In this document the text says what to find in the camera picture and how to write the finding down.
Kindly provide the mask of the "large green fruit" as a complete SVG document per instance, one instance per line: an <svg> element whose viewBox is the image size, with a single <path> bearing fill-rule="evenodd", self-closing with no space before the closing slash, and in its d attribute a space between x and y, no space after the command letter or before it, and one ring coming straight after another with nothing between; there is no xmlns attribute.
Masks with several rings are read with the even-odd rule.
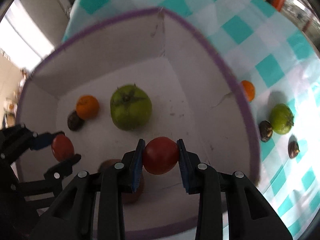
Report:
<svg viewBox="0 0 320 240"><path fill-rule="evenodd" d="M129 131L145 126L152 114L149 96L135 84L118 87L110 99L111 118L115 126Z"/></svg>

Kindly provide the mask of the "small green tomato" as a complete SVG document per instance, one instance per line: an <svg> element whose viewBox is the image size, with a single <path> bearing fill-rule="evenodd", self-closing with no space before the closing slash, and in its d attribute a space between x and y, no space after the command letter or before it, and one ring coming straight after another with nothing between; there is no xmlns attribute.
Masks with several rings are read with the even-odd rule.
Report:
<svg viewBox="0 0 320 240"><path fill-rule="evenodd" d="M285 135L294 126L294 115L286 104L279 103L272 108L269 114L269 122L274 132Z"/></svg>

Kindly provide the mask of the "teal checkered tablecloth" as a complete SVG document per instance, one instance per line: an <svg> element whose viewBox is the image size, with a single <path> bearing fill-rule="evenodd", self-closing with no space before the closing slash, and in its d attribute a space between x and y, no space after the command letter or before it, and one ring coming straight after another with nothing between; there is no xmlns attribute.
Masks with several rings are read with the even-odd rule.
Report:
<svg viewBox="0 0 320 240"><path fill-rule="evenodd" d="M319 211L319 57L303 33L263 0L75 0L63 40L93 23L146 7L168 8L204 34L239 80L255 86L257 121L284 103L286 135L261 143L259 190L299 239ZM288 145L298 142L290 159Z"/></svg>

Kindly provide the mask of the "orange persimmon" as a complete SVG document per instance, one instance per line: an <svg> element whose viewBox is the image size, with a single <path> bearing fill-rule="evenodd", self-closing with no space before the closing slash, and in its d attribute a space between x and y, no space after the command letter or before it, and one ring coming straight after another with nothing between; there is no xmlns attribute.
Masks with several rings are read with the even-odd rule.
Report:
<svg viewBox="0 0 320 240"><path fill-rule="evenodd" d="M79 118L93 119L99 113L99 101L92 95L83 95L77 100L75 110Z"/></svg>

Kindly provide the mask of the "small orange mandarin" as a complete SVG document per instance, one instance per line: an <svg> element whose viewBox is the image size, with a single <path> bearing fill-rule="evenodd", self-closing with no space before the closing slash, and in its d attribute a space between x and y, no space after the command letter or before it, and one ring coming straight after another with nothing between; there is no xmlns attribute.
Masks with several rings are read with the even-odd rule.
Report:
<svg viewBox="0 0 320 240"><path fill-rule="evenodd" d="M247 80L242 80L241 85L244 90L244 93L247 96L247 100L249 102L253 101L253 99L255 98L255 87L254 87L253 83L251 83L250 81L247 81Z"/></svg>

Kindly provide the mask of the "purple storage box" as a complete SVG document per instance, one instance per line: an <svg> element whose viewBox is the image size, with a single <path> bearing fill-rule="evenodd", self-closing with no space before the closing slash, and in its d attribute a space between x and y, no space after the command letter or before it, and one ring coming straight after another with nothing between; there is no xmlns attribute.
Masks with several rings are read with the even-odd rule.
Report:
<svg viewBox="0 0 320 240"><path fill-rule="evenodd" d="M17 118L63 130L94 172L139 139L182 139L216 170L259 173L255 120L242 87L192 25L163 8L123 14L63 44L23 87Z"/></svg>

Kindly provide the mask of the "red tomato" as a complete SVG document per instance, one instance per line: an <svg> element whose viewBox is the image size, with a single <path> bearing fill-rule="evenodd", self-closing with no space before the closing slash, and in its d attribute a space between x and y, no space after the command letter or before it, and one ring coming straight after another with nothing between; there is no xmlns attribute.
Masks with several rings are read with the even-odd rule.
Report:
<svg viewBox="0 0 320 240"><path fill-rule="evenodd" d="M52 144L52 153L58 162L65 161L75 155L71 140L64 134L58 134Z"/></svg>
<svg viewBox="0 0 320 240"><path fill-rule="evenodd" d="M143 165L150 174L161 175L169 172L178 159L178 146L167 137L157 137L144 148Z"/></svg>

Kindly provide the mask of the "dark red apple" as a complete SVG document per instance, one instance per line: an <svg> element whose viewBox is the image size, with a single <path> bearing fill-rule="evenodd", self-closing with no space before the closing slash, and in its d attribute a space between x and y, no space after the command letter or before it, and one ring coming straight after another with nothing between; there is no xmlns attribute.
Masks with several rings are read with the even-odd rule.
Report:
<svg viewBox="0 0 320 240"><path fill-rule="evenodd" d="M98 172L104 173L105 170L107 170L109 167L114 165L115 163L121 162L121 159L107 159L106 161L103 161L99 168ZM125 187L125 192L121 194L122 196L122 204L123 205L132 205L135 204L140 196L142 195L144 191L144 186L145 186L145 181L144 181L144 176L143 174L140 175L140 181L139 181L139 186L136 188L135 192L129 193L129 188L132 189L132 186L127 185Z"/></svg>

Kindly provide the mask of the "dark mangosteen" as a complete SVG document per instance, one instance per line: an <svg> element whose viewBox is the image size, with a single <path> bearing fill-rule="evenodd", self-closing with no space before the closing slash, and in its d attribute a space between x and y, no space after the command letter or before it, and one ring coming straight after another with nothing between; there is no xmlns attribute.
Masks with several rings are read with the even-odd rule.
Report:
<svg viewBox="0 0 320 240"><path fill-rule="evenodd" d="M72 111L67 118L67 126L71 131L74 132L80 130L84 123L85 121L78 116L76 111Z"/></svg>
<svg viewBox="0 0 320 240"><path fill-rule="evenodd" d="M260 139L262 142L268 142L273 134L272 125L264 120L259 124Z"/></svg>
<svg viewBox="0 0 320 240"><path fill-rule="evenodd" d="M288 155L290 159L295 158L299 154L299 145L296 141L291 141L288 145Z"/></svg>

